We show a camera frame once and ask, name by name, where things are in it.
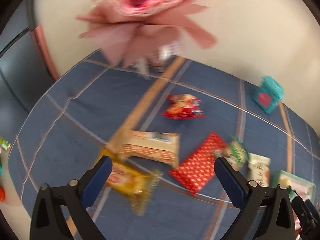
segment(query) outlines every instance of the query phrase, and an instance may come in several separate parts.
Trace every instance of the barcode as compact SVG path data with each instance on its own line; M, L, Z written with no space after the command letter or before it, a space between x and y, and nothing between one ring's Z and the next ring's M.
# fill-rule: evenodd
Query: barcode
M172 138L171 136L168 136L164 133L159 133L159 132L151 132L150 133L150 139L151 140L157 140L157 141L163 141L166 143L171 143Z

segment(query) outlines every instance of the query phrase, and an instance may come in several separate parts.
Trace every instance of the red pouch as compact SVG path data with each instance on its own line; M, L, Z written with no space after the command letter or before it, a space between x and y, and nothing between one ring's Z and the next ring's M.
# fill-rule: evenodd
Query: red pouch
M226 146L218 134L211 132L200 147L169 174L196 195L214 176L215 158L212 152Z
M169 95L168 99L171 101L171 106L163 113L171 119L191 119L204 117L199 104L201 100L193 95Z

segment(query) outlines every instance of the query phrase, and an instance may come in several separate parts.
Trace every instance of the beige snack package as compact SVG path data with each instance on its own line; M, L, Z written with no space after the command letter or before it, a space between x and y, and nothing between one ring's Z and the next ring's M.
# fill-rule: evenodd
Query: beige snack package
M176 168L179 165L179 147L179 134L132 131L118 157L123 160L137 156Z
M249 153L248 180L255 180L261 187L269 187L270 179L270 159L257 154Z

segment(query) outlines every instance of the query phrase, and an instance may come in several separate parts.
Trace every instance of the flower bouquet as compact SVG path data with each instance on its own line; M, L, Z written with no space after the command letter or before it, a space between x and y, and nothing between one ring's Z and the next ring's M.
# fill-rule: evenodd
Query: flower bouquet
M89 22L89 30L80 38L91 38L101 47L112 65L123 59L123 67L138 63L142 74L147 73L146 57L180 39L184 29L207 49L215 37L186 15L207 7L193 4L194 0L92 0L95 7L78 20Z

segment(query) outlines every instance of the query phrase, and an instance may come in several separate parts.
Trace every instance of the green box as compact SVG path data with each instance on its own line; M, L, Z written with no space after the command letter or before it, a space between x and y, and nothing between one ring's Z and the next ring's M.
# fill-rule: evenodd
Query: green box
M281 179L289 179L292 183L291 188L297 191L298 195L299 192L308 193L311 197L311 202L313 204L315 203L316 185L314 183L307 181L306 179L302 179L286 171L279 171L277 174L273 176L271 186L276 187L280 183Z

